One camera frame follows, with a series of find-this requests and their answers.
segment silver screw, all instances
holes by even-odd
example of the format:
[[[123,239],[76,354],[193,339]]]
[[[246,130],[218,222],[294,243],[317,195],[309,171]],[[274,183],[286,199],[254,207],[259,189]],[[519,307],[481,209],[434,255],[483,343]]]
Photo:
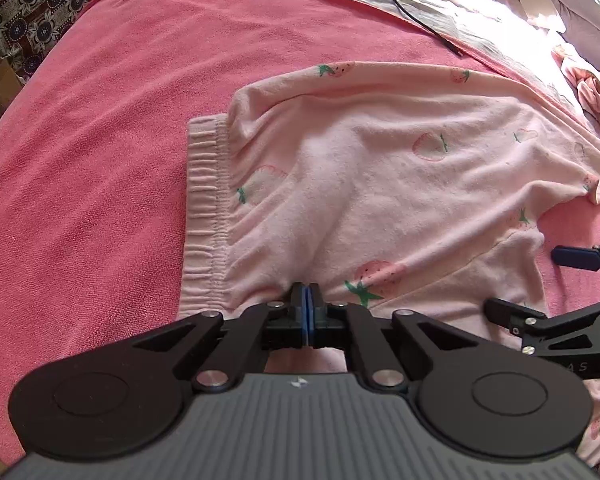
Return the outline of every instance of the silver screw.
[[[398,370],[378,370],[371,378],[375,383],[380,384],[380,386],[387,386],[389,388],[397,386],[404,381],[404,375]]]
[[[215,388],[216,386],[222,386],[229,380],[227,374],[221,370],[205,370],[200,372],[196,377],[196,380],[203,386],[209,388]]]

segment black cable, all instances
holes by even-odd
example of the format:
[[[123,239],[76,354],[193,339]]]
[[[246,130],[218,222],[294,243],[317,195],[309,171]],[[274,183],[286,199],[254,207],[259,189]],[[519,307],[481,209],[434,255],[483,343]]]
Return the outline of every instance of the black cable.
[[[407,10],[403,6],[401,6],[401,4],[400,4],[400,2],[398,0],[393,0],[393,1],[394,1],[395,6],[398,7],[398,9],[400,9],[404,14],[406,14],[414,22],[416,22],[421,27],[423,27],[424,29],[428,30],[436,38],[438,38],[442,42],[442,44],[444,46],[446,46],[451,52],[453,52],[454,54],[456,54],[456,56],[462,57],[462,51],[458,47],[456,47],[453,43],[451,43],[447,38],[444,38],[438,32],[436,32],[431,27],[429,27],[429,25],[426,25],[425,23],[422,23],[418,18],[416,18],[415,16],[413,16],[412,14],[410,14],[409,12],[407,12]]]

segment cardboard box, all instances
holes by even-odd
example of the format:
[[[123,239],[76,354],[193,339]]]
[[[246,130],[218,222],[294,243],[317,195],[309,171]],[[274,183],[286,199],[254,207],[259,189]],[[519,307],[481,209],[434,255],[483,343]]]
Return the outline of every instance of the cardboard box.
[[[5,60],[0,61],[0,116],[22,90],[22,83]]]

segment bed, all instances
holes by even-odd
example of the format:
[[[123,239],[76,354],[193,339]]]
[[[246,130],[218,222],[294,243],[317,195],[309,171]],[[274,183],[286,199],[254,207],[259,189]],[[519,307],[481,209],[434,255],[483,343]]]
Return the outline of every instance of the bed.
[[[0,459],[22,453],[6,401],[24,373],[188,312],[184,132],[190,118],[225,111],[238,88],[331,60],[435,64],[513,79],[600,136],[552,38],[517,0],[401,2],[464,56],[405,22],[391,0],[96,0],[83,11],[0,120]],[[600,12],[586,23],[600,34]],[[596,56],[587,53],[600,69]],[[600,205],[575,198],[538,228],[545,295],[529,306],[556,315],[599,301],[600,275],[557,269],[548,252],[600,243]],[[478,304],[459,312],[437,317],[516,344],[486,325]],[[336,354],[310,359],[342,365]],[[596,410],[580,455],[594,465],[600,380],[588,386]]]

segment white paper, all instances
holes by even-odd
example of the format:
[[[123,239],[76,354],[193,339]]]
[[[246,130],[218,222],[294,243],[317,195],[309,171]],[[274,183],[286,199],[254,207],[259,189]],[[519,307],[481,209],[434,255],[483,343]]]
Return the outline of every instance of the white paper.
[[[520,0],[526,20],[536,27],[564,32],[567,28],[551,0]]]

